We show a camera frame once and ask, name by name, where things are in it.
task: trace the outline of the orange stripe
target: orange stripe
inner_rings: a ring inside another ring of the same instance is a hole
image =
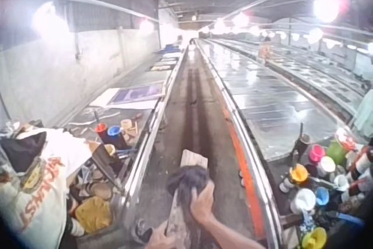
[[[250,205],[250,212],[251,212],[251,218],[254,228],[254,235],[257,240],[264,239],[265,238],[265,228],[263,224],[263,215],[262,215],[262,209],[261,205],[259,203],[259,198],[256,195],[255,192],[255,184],[252,179],[252,175],[249,171],[248,164],[246,162],[245,152],[241,146],[240,140],[238,139],[238,135],[235,131],[234,125],[232,123],[232,120],[230,118],[229,112],[225,106],[225,103],[222,99],[222,96],[220,93],[218,93],[219,96],[219,102],[223,109],[224,117],[227,121],[229,134],[231,136],[233,146],[235,149],[235,154],[238,158],[238,163],[240,165],[240,169],[242,171],[242,177],[244,179],[245,183],[245,189],[246,189],[246,195],[247,200]]]

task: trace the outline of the workshop floor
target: workshop floor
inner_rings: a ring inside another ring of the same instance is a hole
[[[169,174],[180,166],[184,149],[209,159],[215,182],[214,214],[225,225],[252,237],[252,220],[228,126],[214,80],[196,49],[189,50],[166,107],[167,125],[156,138],[142,184],[136,217],[156,227],[167,220],[173,198],[166,191]]]

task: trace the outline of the hand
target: hand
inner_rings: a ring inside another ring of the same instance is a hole
[[[214,189],[215,185],[213,181],[209,181],[206,188],[199,195],[197,195],[195,188],[192,189],[191,214],[202,225],[205,225],[214,218],[212,214]]]
[[[166,237],[164,231],[167,227],[167,221],[164,221],[158,229],[153,231],[149,244],[145,249],[172,249],[176,246],[176,238],[174,236]]]

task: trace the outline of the pink cup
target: pink cup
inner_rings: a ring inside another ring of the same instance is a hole
[[[325,156],[325,149],[321,147],[320,145],[313,145],[311,148],[311,151],[309,153],[309,160],[312,163],[317,164],[318,162],[321,161],[321,158]]]

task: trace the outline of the green container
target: green container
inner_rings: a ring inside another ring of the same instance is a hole
[[[326,155],[331,157],[335,164],[341,165],[348,152],[349,149],[344,148],[337,139],[333,139],[326,150]]]

